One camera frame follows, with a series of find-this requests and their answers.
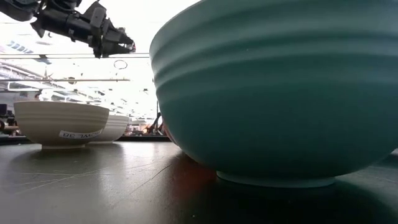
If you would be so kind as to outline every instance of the bowl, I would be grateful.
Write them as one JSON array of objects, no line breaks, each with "label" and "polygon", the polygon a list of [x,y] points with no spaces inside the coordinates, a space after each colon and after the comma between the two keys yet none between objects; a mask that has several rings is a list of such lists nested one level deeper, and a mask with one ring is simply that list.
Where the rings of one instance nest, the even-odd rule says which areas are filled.
[{"label": "bowl", "polygon": [[42,149],[84,147],[101,134],[109,116],[99,106],[51,101],[21,101],[14,109],[23,135]]},{"label": "bowl", "polygon": [[104,130],[91,143],[112,143],[118,140],[126,130],[128,122],[128,116],[109,115]]},{"label": "bowl", "polygon": [[398,145],[397,10],[397,1],[198,2],[150,46],[170,134],[243,184],[320,187],[382,159]]}]

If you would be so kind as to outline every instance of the ribbed bowl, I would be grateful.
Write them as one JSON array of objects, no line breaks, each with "label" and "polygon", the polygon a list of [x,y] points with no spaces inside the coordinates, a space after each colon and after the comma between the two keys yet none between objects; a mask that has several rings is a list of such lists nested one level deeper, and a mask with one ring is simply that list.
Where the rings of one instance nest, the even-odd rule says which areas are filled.
[{"label": "ribbed bowl", "polygon": [[124,133],[129,123],[128,116],[110,115],[104,131],[94,138],[91,143],[112,143],[118,140]]},{"label": "ribbed bowl", "polygon": [[49,101],[14,103],[23,135],[43,149],[84,147],[105,127],[109,109],[93,105]]},{"label": "ribbed bowl", "polygon": [[393,0],[189,7],[150,47],[171,135],[247,184],[316,187],[372,164],[398,146],[397,12]]}]

